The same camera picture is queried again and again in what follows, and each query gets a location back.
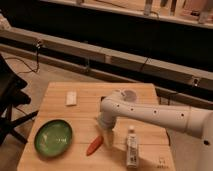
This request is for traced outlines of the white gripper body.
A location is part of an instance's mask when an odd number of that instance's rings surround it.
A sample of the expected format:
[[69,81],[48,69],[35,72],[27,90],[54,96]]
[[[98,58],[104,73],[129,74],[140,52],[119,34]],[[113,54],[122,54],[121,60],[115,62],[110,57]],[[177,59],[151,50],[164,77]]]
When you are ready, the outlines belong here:
[[98,116],[97,121],[99,126],[104,130],[112,130],[116,124],[116,118],[107,113],[101,113]]

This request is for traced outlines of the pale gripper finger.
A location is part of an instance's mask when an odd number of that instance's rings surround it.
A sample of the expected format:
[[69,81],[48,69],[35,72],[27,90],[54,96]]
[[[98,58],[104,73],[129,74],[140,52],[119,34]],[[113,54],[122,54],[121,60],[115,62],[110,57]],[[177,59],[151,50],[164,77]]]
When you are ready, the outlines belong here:
[[104,130],[102,132],[104,143],[107,147],[112,147],[114,142],[114,132],[112,130]]

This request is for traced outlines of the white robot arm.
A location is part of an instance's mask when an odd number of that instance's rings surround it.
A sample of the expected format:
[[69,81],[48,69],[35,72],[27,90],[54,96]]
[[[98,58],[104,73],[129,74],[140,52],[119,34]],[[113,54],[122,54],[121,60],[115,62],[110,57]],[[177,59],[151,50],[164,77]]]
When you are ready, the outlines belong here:
[[131,90],[115,90],[100,102],[98,124],[112,130],[118,117],[130,118],[169,128],[201,139],[196,171],[213,171],[213,110],[191,106],[136,103]]

